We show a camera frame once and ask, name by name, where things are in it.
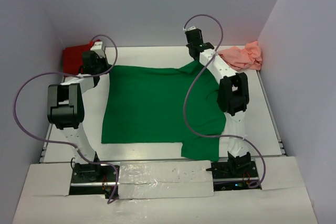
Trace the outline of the green t-shirt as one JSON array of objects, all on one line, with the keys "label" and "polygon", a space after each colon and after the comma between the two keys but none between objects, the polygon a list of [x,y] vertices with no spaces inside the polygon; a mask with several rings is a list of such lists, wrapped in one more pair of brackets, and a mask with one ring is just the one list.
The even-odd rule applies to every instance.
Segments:
[{"label": "green t-shirt", "polygon": [[102,123],[103,144],[181,143],[181,155],[219,159],[226,118],[218,83],[193,61],[180,68],[115,66]]}]

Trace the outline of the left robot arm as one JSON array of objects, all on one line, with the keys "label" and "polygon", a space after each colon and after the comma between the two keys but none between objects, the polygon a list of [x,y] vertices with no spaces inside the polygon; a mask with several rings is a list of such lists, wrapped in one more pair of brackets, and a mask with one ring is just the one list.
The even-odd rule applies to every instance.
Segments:
[{"label": "left robot arm", "polygon": [[85,51],[82,62],[81,77],[48,87],[47,118],[62,131],[66,143],[74,148],[77,164],[88,164],[84,175],[90,181],[97,181],[102,177],[103,169],[97,165],[97,152],[90,145],[83,128],[85,109],[82,94],[98,85],[99,74],[106,72],[110,65],[104,49]]}]

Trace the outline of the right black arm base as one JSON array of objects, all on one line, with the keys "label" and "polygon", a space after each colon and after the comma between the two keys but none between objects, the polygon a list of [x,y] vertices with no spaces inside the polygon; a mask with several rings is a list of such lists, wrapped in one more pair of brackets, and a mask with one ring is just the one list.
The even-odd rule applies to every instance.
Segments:
[{"label": "right black arm base", "polygon": [[212,173],[214,191],[249,190],[252,182],[259,181],[254,161],[237,172],[229,171],[228,162],[213,162],[206,171]]}]

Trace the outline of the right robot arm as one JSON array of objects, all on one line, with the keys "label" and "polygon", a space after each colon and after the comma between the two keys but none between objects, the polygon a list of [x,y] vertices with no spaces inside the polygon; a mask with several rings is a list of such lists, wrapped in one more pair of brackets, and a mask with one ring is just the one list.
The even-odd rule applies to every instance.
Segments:
[{"label": "right robot arm", "polygon": [[230,67],[217,53],[214,46],[203,41],[202,31],[194,26],[184,29],[189,55],[203,69],[207,69],[218,83],[217,104],[226,117],[224,131],[215,138],[229,138],[227,154],[228,169],[233,177],[240,177],[251,164],[251,155],[245,134],[245,112],[249,103],[248,78]]}]

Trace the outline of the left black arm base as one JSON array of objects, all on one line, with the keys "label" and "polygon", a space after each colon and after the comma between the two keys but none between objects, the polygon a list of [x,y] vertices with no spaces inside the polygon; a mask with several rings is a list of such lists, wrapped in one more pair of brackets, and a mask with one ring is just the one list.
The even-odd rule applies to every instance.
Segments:
[{"label": "left black arm base", "polygon": [[72,167],[69,195],[100,195],[109,199],[117,172],[109,165],[75,164]]}]

